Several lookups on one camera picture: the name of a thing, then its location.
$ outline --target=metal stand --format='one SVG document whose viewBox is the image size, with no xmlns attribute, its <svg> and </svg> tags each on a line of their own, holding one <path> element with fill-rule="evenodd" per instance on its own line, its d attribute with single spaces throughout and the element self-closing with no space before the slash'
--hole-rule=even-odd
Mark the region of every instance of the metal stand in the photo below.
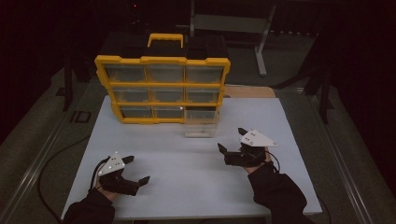
<svg viewBox="0 0 396 224">
<path fill-rule="evenodd" d="M 283 89 L 294 82 L 305 77 L 310 77 L 308 83 L 304 87 L 304 93 L 307 95 L 315 95 L 321 87 L 319 114 L 324 123 L 329 123 L 327 120 L 327 109 L 329 107 L 329 90 L 331 81 L 331 67 L 312 67 L 304 72 L 300 72 L 297 76 L 283 81 L 279 84 L 271 86 L 273 89 Z"/>
<path fill-rule="evenodd" d="M 262 49 L 269 34 L 275 10 L 276 5 L 272 5 L 266 19 L 195 14 L 195 1 L 191 0 L 190 36 L 194 36 L 195 29 L 261 34 L 262 41 L 254 51 L 260 76 L 266 77 L 267 71 L 262 57 Z"/>
<path fill-rule="evenodd" d="M 64 111 L 67 111 L 73 101 L 72 66 L 70 64 L 69 48 L 64 51 Z"/>
</svg>

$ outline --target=clear plastic container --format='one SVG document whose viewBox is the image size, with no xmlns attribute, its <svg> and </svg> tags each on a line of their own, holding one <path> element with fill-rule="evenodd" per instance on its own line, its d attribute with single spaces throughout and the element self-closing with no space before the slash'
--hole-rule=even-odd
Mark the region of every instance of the clear plastic container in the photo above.
<svg viewBox="0 0 396 224">
<path fill-rule="evenodd" d="M 219 98 L 217 88 L 186 88 L 188 103 L 216 103 Z"/>
<path fill-rule="evenodd" d="M 182 106 L 154 106 L 153 110 L 158 119 L 182 119 L 184 116 Z"/>
<path fill-rule="evenodd" d="M 188 107 L 185 111 L 186 137 L 214 137 L 218 128 L 218 112 L 215 107 Z"/>
<path fill-rule="evenodd" d="M 177 64 L 148 64 L 146 74 L 149 82 L 180 83 L 184 81 L 184 66 Z"/>
<path fill-rule="evenodd" d="M 113 92 L 118 102 L 148 102 L 149 92 L 147 87 L 113 87 Z"/>
<path fill-rule="evenodd" d="M 136 119 L 151 119 L 152 112 L 150 106 L 120 106 L 122 115 L 125 118 L 136 118 Z"/>
<path fill-rule="evenodd" d="M 146 82 L 143 65 L 109 63 L 105 69 L 113 82 Z"/>
<path fill-rule="evenodd" d="M 182 102 L 183 88 L 148 88 L 153 102 Z"/>
<path fill-rule="evenodd" d="M 222 66 L 186 66 L 188 83 L 220 83 Z"/>
</svg>

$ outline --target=dark background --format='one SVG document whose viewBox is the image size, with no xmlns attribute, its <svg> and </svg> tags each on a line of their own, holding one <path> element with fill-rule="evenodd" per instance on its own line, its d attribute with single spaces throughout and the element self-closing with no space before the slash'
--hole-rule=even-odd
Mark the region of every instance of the dark background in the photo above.
<svg viewBox="0 0 396 224">
<path fill-rule="evenodd" d="M 209 14 L 261 15 L 251 10 L 261 1 L 196 2 L 196 10 Z M 1 0 L 0 143 L 63 68 L 66 49 L 78 80 L 88 81 L 109 32 L 187 35 L 188 27 L 175 25 L 188 25 L 189 16 L 183 0 Z M 319 34 L 304 66 L 332 65 L 332 84 L 394 194 L 395 27 L 396 3 L 384 0 L 283 1 L 272 26 L 276 35 Z"/>
</svg>

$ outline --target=black cable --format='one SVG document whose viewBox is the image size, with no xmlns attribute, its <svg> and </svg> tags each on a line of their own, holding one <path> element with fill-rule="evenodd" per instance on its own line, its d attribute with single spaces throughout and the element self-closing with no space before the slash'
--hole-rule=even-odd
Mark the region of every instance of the black cable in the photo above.
<svg viewBox="0 0 396 224">
<path fill-rule="evenodd" d="M 52 210 L 52 208 L 50 208 L 50 206 L 47 204 L 46 200 L 44 199 L 43 194 L 41 193 L 41 177 L 43 176 L 44 170 L 47 168 L 47 166 L 50 164 L 50 162 L 57 157 L 59 154 L 61 154 L 62 152 L 66 151 L 67 149 L 74 147 L 80 143 L 82 143 L 83 141 L 89 139 L 91 137 L 91 135 L 88 135 L 84 138 L 82 138 L 81 140 L 73 143 L 72 145 L 69 145 L 67 147 L 62 148 L 61 150 L 59 150 L 57 153 L 55 153 L 54 155 L 52 155 L 47 162 L 44 164 L 42 170 L 40 171 L 40 174 L 38 175 L 38 179 L 37 179 L 37 192 L 38 192 L 38 197 L 40 198 L 41 202 L 44 204 L 44 206 L 47 208 L 47 210 L 50 212 L 50 214 L 56 219 L 56 221 L 59 224 L 62 224 L 61 219 L 58 217 L 58 215 Z"/>
<path fill-rule="evenodd" d="M 95 169 L 93 170 L 92 179 L 91 179 L 91 185 L 90 185 L 90 188 L 89 188 L 89 189 L 92 189 L 92 188 L 93 188 L 93 182 L 94 182 L 94 180 L 95 180 L 95 178 L 96 178 L 96 174 L 97 174 L 97 172 L 98 172 L 98 170 L 99 170 L 99 167 L 100 167 L 102 164 L 106 163 L 109 159 L 110 159 L 110 157 L 107 157 L 106 159 L 104 159 L 104 160 L 102 160 L 102 161 L 99 161 L 99 163 L 96 165 Z"/>
<path fill-rule="evenodd" d="M 279 173 L 279 172 L 280 172 L 280 163 L 279 163 L 279 160 L 277 159 L 277 157 L 274 156 L 274 154 L 272 154 L 272 153 L 269 152 L 269 151 L 265 151 L 265 153 L 268 153 L 268 154 L 270 154 L 272 157 L 274 157 L 274 159 L 276 160 L 276 163 L 277 163 L 277 169 L 276 169 L 276 167 L 275 167 L 273 164 L 269 163 L 268 161 L 265 161 L 265 160 L 264 160 L 264 163 L 272 165 L 272 166 L 274 167 L 275 171 L 276 171 L 277 173 Z"/>
<path fill-rule="evenodd" d="M 327 215 L 329 215 L 329 224 L 332 224 L 332 216 L 330 215 L 330 211 L 329 208 L 327 207 L 326 203 L 317 195 L 318 199 L 320 200 L 320 202 L 323 204 L 324 209 L 327 212 Z"/>
</svg>

